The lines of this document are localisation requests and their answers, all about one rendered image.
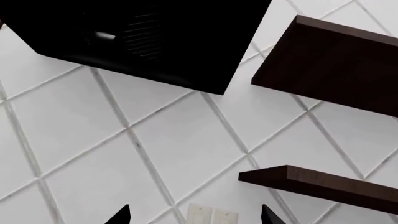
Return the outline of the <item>dark wooden wall shelf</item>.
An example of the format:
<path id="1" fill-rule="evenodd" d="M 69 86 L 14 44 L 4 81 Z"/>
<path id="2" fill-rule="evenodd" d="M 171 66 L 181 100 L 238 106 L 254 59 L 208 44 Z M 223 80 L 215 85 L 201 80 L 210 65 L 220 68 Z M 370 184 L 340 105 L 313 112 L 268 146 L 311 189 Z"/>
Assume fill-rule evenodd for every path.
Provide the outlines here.
<path id="1" fill-rule="evenodd" d="M 251 83 L 398 118 L 398 38 L 298 15 Z"/>
<path id="2" fill-rule="evenodd" d="M 398 189 L 363 180 L 288 165 L 241 172 L 238 180 L 398 215 Z"/>

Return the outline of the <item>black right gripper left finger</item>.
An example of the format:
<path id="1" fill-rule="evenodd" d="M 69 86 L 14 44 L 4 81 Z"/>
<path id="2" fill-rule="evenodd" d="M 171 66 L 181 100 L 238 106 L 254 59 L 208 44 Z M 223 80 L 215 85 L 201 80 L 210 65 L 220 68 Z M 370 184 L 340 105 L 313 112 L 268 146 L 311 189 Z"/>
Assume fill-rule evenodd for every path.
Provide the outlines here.
<path id="1" fill-rule="evenodd" d="M 129 205 L 123 206 L 105 224 L 130 224 Z"/>

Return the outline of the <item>black range hood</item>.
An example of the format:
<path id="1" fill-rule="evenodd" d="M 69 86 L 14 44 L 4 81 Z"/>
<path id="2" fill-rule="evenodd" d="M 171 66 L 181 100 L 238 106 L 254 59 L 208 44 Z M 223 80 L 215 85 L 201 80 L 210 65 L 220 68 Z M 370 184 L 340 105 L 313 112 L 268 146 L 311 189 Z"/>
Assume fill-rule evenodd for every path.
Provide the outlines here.
<path id="1" fill-rule="evenodd" d="M 272 0 L 0 0 L 38 54 L 225 93 Z"/>

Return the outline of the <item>white wall switch plate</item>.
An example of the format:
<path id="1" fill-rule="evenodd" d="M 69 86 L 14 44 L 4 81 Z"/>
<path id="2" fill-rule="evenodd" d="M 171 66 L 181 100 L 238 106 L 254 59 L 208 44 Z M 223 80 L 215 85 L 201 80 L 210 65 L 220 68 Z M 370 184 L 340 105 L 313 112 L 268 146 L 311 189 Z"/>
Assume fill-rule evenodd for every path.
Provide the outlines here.
<path id="1" fill-rule="evenodd" d="M 211 224 L 212 208 L 190 204 L 185 224 Z"/>
<path id="2" fill-rule="evenodd" d="M 216 209 L 212 224 L 238 224 L 239 214 Z"/>

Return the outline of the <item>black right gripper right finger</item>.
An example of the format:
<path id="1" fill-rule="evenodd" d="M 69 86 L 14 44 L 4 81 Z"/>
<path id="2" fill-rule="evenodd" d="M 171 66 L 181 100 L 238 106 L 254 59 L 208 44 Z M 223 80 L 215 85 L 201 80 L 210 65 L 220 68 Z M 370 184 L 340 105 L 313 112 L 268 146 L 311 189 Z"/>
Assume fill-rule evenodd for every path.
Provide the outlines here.
<path id="1" fill-rule="evenodd" d="M 284 224 L 284 221 L 267 205 L 262 205 L 261 222 L 262 224 Z"/>

